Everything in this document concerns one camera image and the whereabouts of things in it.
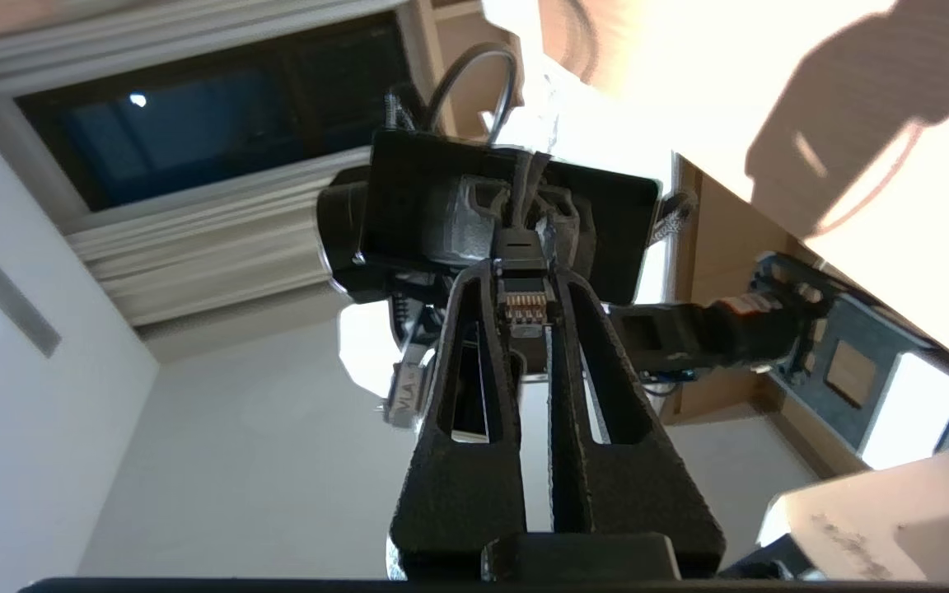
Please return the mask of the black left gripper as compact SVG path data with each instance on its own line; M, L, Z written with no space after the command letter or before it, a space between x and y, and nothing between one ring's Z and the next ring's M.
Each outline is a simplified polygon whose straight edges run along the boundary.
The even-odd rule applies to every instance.
M433 211L451 202L453 264L488 259L511 202L520 150L428 133L380 130L359 251L369 264L433 270L423 245ZM539 236L549 266L584 274L602 301L635 301L647 239L661 198L658 180L553 159L539 189Z

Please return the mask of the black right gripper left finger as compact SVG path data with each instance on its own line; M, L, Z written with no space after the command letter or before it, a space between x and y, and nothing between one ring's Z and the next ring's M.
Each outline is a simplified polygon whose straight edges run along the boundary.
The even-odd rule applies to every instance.
M468 329L477 333L484 444L452 436ZM517 387L496 312L496 278L489 260L482 260L451 289L424 424L390 525L391 543L400 551L479 551L498 537L523 532L521 441Z

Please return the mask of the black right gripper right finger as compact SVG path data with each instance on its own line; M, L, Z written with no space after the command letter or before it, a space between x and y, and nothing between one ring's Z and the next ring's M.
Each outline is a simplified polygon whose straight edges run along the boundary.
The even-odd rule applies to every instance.
M554 271L549 338L551 525L669 537L678 562L719 563L722 527L649 404L590 284Z

